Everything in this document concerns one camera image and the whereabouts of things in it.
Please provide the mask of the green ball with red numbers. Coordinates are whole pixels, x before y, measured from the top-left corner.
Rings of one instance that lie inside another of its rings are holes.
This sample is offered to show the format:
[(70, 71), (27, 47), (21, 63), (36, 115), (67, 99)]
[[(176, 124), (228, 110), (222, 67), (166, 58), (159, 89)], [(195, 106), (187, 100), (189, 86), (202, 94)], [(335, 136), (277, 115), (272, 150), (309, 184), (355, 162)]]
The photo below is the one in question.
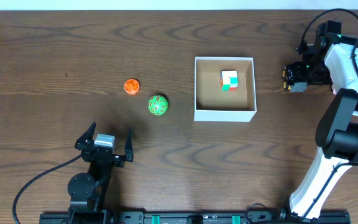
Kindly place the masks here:
[(148, 101), (149, 112), (153, 115), (163, 115), (168, 110), (168, 100), (162, 95), (154, 95)]

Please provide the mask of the multicoloured puzzle cube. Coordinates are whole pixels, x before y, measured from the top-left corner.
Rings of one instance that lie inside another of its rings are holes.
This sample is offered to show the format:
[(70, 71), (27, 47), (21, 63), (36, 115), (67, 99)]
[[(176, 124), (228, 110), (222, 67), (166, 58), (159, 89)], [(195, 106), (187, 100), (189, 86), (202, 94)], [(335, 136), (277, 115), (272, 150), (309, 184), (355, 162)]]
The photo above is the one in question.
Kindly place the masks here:
[(223, 70), (221, 72), (221, 90), (236, 90), (239, 84), (237, 70)]

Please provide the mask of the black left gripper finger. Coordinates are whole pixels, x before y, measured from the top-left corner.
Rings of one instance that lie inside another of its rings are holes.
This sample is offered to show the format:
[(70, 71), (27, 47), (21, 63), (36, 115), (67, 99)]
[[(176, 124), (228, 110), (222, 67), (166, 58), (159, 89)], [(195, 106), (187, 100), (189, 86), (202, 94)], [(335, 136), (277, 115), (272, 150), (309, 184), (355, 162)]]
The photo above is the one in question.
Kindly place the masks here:
[(127, 134), (127, 138), (126, 138), (126, 143), (124, 146), (124, 156), (125, 156), (125, 161), (127, 162), (132, 162), (134, 160), (134, 151), (133, 151), (133, 147), (132, 147), (132, 130), (130, 129), (128, 134)]
[(95, 127), (96, 123), (93, 122), (90, 127), (76, 140), (75, 149), (85, 150), (88, 147), (88, 144), (93, 143)]

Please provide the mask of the grey and yellow toy truck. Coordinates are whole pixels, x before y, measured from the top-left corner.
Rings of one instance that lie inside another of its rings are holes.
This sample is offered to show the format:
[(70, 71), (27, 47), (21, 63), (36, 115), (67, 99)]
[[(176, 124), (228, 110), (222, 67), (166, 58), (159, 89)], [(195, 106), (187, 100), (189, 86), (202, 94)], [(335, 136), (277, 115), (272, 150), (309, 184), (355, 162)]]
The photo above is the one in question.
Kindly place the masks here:
[(287, 83), (284, 81), (284, 69), (282, 72), (282, 78), (283, 78), (283, 89), (288, 90), (290, 92), (304, 92), (308, 86), (307, 78), (306, 78), (306, 83), (297, 83), (295, 85), (287, 85)]

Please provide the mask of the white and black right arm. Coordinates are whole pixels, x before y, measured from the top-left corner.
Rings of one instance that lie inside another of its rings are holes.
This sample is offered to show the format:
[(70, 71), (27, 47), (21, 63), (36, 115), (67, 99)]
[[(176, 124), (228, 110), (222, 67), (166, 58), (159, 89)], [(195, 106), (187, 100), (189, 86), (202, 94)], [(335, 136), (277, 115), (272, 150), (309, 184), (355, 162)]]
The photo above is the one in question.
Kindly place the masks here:
[(358, 39), (328, 32), (317, 35), (314, 44), (301, 41), (298, 52), (302, 60), (284, 68), (284, 89), (329, 85), (335, 97), (318, 123), (312, 165), (280, 219), (317, 223), (338, 180), (358, 166)]

